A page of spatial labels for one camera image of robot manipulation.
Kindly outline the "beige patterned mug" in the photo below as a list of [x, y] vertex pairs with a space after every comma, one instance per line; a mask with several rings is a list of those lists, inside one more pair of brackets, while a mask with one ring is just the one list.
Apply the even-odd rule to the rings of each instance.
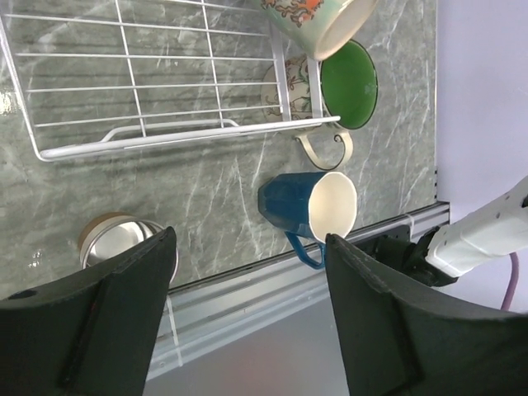
[[377, 0], [257, 0], [256, 7], [310, 58], [335, 54], [365, 24]]

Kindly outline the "green interior floral mug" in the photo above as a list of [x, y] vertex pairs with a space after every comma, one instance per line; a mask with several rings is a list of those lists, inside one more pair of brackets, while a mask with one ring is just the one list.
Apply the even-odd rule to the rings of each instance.
[[[323, 115], [339, 118], [325, 122], [321, 127], [330, 130], [334, 141], [342, 145], [342, 155], [337, 163], [331, 164], [316, 154], [309, 139], [309, 134], [317, 129], [315, 126], [298, 128], [295, 140], [316, 168], [332, 171], [350, 160], [353, 153], [350, 132], [365, 126], [375, 111], [379, 95], [378, 76], [368, 51], [356, 40], [349, 40], [338, 52], [319, 63], [316, 76]], [[306, 55], [285, 61], [285, 82], [292, 119], [311, 119], [313, 103]]]

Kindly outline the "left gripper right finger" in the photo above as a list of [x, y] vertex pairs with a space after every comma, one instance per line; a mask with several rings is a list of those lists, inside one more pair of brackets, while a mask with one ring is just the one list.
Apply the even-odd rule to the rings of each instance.
[[350, 394], [526, 394], [524, 314], [443, 294], [335, 234], [326, 275]]

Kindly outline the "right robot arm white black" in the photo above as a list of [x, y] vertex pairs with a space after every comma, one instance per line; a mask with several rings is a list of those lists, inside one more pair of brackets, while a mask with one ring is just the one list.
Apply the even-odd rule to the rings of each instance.
[[527, 179], [453, 224], [440, 227], [426, 249], [426, 262], [460, 278], [497, 257], [527, 248]]

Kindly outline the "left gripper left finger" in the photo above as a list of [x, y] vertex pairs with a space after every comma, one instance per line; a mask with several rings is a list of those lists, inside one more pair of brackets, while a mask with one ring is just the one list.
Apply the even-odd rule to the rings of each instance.
[[141, 395], [177, 236], [168, 227], [125, 252], [1, 301], [3, 395]]

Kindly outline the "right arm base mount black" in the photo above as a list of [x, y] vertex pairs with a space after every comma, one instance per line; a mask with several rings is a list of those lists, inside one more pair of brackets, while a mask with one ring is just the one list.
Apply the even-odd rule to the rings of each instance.
[[373, 258], [378, 262], [430, 287], [454, 284], [458, 278], [440, 271], [426, 260], [428, 246], [440, 230], [435, 227], [417, 243], [384, 235], [374, 242]]

